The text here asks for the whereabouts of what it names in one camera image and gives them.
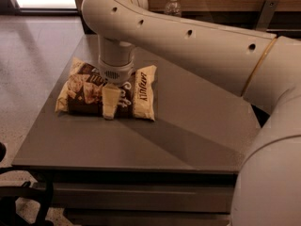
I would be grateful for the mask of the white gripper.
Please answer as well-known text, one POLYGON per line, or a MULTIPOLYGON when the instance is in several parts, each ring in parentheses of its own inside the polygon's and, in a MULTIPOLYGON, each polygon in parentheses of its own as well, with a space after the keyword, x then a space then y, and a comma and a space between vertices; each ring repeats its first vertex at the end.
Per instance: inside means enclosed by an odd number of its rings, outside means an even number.
POLYGON ((130 60, 124 65, 111 65, 99 58, 98 63, 102 79, 112 83, 103 87, 103 117, 113 120, 121 95, 121 90, 114 84, 122 85, 129 80, 134 71, 134 61, 130 60))

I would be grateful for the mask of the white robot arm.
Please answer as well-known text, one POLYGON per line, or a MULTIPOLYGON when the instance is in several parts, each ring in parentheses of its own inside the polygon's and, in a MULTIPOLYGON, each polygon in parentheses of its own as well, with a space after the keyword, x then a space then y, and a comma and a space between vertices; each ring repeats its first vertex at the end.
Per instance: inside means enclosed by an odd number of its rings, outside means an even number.
POLYGON ((153 13, 148 0, 83 0, 82 15, 107 81, 126 82, 141 47, 268 113, 238 174, 230 226, 301 226, 299 41, 153 13))

